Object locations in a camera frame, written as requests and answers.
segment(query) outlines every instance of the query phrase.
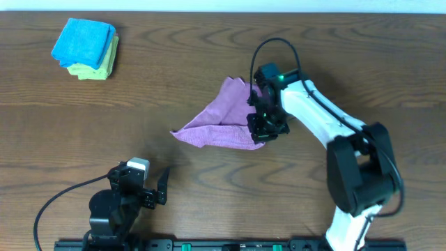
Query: white plastic part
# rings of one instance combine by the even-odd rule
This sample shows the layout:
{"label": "white plastic part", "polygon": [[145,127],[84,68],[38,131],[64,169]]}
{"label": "white plastic part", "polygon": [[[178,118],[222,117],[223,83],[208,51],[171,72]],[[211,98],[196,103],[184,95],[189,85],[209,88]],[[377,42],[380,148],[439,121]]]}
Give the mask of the white plastic part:
{"label": "white plastic part", "polygon": [[136,158],[136,157],[131,158],[129,161],[127,161],[128,167],[132,167],[132,168],[144,171],[144,180],[147,179],[148,168],[150,167],[150,165],[151,165],[151,163],[148,160]]}
{"label": "white plastic part", "polygon": [[[367,220],[367,216],[377,214],[382,207],[383,206],[381,205],[371,206],[356,217],[353,217],[350,213],[345,213],[336,207],[332,225],[327,230],[327,234],[325,235],[330,247],[334,251],[355,251],[354,248],[356,241],[360,237],[361,230]],[[364,246],[364,237],[367,230],[369,230],[369,227],[370,224],[367,226],[361,237],[360,244],[357,247],[358,250]]]}
{"label": "white plastic part", "polygon": [[[314,86],[311,80],[305,80],[310,91],[327,105],[337,115],[344,118],[349,124],[361,130],[364,122],[348,115],[336,105],[323,96]],[[309,94],[305,91],[302,81],[289,84],[281,92],[282,107],[286,112],[299,119],[327,148],[327,143],[331,142],[336,136],[349,136],[354,132],[342,125],[335,117],[323,109]]]}

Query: purple towel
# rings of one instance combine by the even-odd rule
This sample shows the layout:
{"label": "purple towel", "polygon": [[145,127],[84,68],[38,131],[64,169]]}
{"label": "purple towel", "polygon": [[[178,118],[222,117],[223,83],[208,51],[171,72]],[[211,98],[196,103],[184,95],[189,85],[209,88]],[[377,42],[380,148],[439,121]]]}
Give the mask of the purple towel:
{"label": "purple towel", "polygon": [[[257,86],[253,88],[260,93]],[[246,116],[256,109],[247,104],[249,83],[227,77],[214,101],[179,131],[171,132],[178,140],[194,146],[223,146],[255,150],[264,144],[254,144],[247,127]]]}

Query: blue towel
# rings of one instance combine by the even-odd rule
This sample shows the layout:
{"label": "blue towel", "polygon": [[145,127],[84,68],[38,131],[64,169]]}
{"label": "blue towel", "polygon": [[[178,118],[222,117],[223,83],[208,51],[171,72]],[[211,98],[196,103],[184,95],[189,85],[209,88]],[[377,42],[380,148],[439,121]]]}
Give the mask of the blue towel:
{"label": "blue towel", "polygon": [[115,28],[110,24],[70,18],[63,28],[51,55],[60,66],[83,63],[97,70],[104,60]]}

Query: wood grain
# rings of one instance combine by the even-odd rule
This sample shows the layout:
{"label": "wood grain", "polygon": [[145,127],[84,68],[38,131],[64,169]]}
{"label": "wood grain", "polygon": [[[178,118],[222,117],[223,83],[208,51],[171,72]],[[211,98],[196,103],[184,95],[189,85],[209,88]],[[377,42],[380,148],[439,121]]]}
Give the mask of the wood grain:
{"label": "wood grain", "polygon": [[[69,17],[116,27],[107,81],[79,81],[52,59]],[[151,185],[172,168],[167,205],[143,210],[134,226],[142,236],[323,234],[335,207],[325,151],[298,121],[257,151],[198,149],[169,134],[215,97],[227,75],[247,79],[255,47],[273,36],[296,45],[329,99],[390,131],[406,207],[375,220],[368,237],[446,250],[444,15],[92,12],[0,14],[0,250],[32,250],[34,218],[52,195],[133,156],[152,162]],[[295,67],[277,43],[258,59]],[[57,199],[40,221],[44,250],[81,237],[89,199],[106,188],[101,181]]]}

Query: towel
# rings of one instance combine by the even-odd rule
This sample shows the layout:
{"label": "towel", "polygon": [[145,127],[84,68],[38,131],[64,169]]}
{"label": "towel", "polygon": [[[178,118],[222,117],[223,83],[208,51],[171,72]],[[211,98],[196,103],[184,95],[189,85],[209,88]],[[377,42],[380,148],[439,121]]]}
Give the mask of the towel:
{"label": "towel", "polygon": [[113,62],[116,56],[116,48],[118,47],[118,36],[114,36],[104,60],[102,61],[99,69],[95,70],[90,66],[86,66],[82,63],[75,63],[72,66],[67,67],[68,72],[71,75],[77,75],[79,80],[83,79],[102,79],[106,80],[113,70]]}
{"label": "towel", "polygon": [[222,146],[233,149],[255,150],[247,127],[246,116],[256,109],[247,104],[249,84],[240,78],[226,78],[218,96],[192,121],[179,131],[171,132],[178,140],[194,146]]}
{"label": "towel", "polygon": [[97,70],[112,41],[115,28],[110,24],[70,18],[63,28],[51,55],[60,66],[83,63]]}

